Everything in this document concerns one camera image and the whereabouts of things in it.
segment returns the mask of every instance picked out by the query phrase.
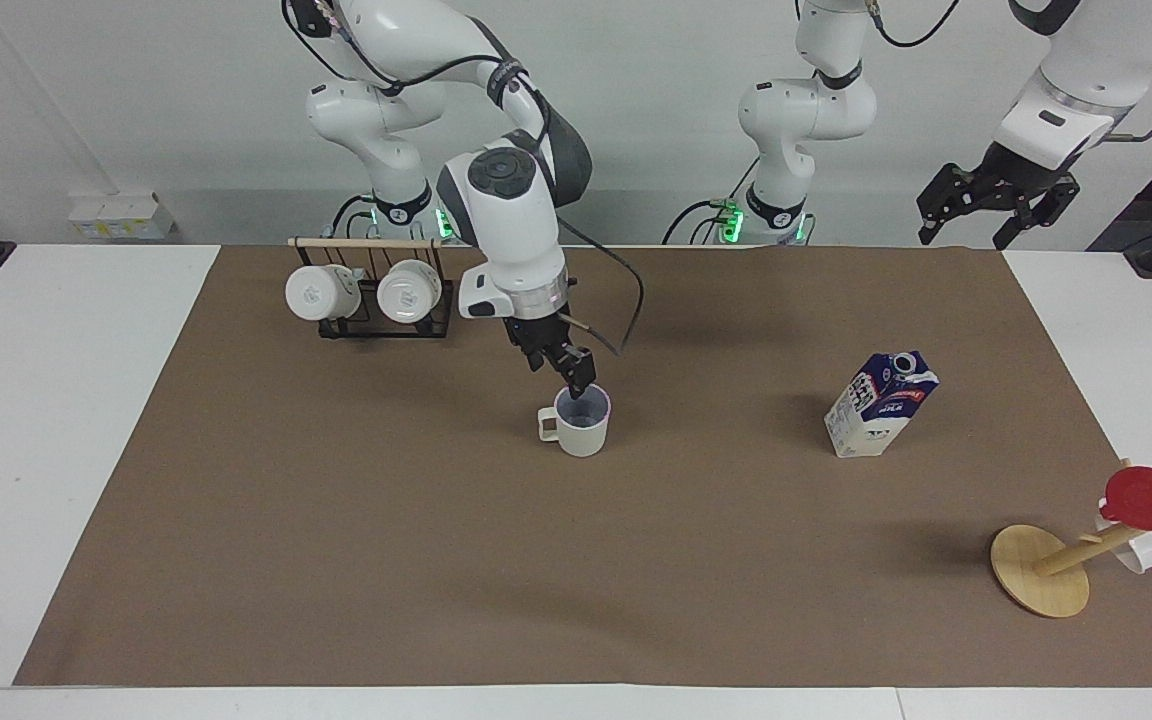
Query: wooden post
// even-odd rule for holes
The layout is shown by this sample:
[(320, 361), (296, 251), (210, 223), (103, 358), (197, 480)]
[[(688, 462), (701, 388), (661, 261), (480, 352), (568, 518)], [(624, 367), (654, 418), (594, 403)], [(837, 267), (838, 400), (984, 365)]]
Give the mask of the wooden post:
[(1034, 573), (1038, 574), (1038, 577), (1049, 578), (1051, 575), (1069, 570), (1076, 564), (1083, 564), (1083, 562), (1097, 555), (1102, 555), (1102, 553), (1111, 552), (1115, 547), (1121, 546), (1121, 544), (1132, 541), (1146, 532), (1147, 530), (1138, 530), (1123, 524), (1111, 525), (1101, 530), (1100, 533), (1096, 533), (1096, 537), (1100, 538), (1101, 541), (1075, 544), (1073, 547), (1053, 552), (1052, 555), (1047, 555), (1043, 560), (1034, 562)]

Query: black wire dish rack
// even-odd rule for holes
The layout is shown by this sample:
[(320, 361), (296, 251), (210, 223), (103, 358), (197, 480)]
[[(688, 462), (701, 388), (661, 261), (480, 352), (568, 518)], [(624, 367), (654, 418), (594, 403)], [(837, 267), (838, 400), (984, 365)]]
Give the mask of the black wire dish rack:
[[(314, 265), (344, 265), (349, 270), (365, 270), (367, 276), (358, 281), (362, 302), (355, 314), (336, 320), (319, 320), (319, 338), (342, 340), (342, 338), (415, 338), (415, 340), (439, 340), (447, 338), (452, 325), (452, 302), (454, 287), (444, 272), (440, 241), (388, 241), (388, 240), (332, 240), (293, 237), (288, 245), (296, 249), (301, 263)], [(444, 296), (429, 314), (412, 324), (394, 323), (380, 310), (376, 291), (380, 288), (384, 273), (394, 265), (410, 259), (429, 263), (442, 279)]]

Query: brown table mat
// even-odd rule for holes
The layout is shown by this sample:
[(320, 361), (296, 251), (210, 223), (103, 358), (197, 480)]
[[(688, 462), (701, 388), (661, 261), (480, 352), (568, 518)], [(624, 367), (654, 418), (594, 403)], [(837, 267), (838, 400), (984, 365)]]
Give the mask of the brown table mat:
[[(616, 334), (631, 279), (568, 256)], [(998, 529), (1073, 539), (1117, 469), (1000, 255), (627, 256), (646, 310), (575, 460), (500, 323), (319, 340), (296, 255), (227, 247), (17, 684), (1152, 685), (1152, 571), (1094, 560), (1062, 621), (992, 578)], [(943, 386), (838, 460), (828, 406), (911, 348)]]

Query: white wall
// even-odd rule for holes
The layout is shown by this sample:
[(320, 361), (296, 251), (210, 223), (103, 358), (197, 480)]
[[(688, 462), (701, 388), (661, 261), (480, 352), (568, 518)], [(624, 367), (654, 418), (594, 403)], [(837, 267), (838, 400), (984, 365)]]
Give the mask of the white wall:
[[(750, 82), (806, 76), (788, 0), (449, 0), (526, 61), (594, 151), (591, 191), (568, 217), (617, 242), (654, 242), (688, 202), (723, 195), (753, 158), (736, 101)], [(276, 242), (314, 232), (365, 187), (348, 152), (302, 115), (324, 71), (275, 0), (0, 0), (0, 28), (123, 188), (154, 188), (188, 242)], [(942, 3), (892, 3), (911, 37)], [(1002, 0), (963, 3), (918, 50), (867, 41), (881, 108), (857, 141), (814, 143), (817, 242), (915, 245), (914, 197), (945, 161), (973, 167), (1047, 41)], [(411, 132), (430, 173), (508, 127), (476, 88)], [(1126, 129), (1152, 123), (1152, 92)], [(1084, 194), (1016, 247), (1082, 250), (1152, 179), (1152, 142), (1079, 161)], [(68, 192), (91, 183), (0, 68), (0, 234), (70, 242)], [(943, 243), (985, 247), (1001, 215), (956, 220)]]

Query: wooden base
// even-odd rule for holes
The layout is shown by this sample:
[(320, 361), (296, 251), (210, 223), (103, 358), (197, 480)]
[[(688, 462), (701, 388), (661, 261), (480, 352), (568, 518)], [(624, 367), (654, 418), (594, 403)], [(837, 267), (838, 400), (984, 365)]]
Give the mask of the wooden base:
[(1044, 578), (1034, 564), (1064, 550), (1047, 530), (1033, 525), (1011, 525), (993, 538), (990, 561), (993, 574), (1011, 599), (1025, 611), (1044, 617), (1073, 617), (1087, 607), (1091, 588), (1082, 564)]

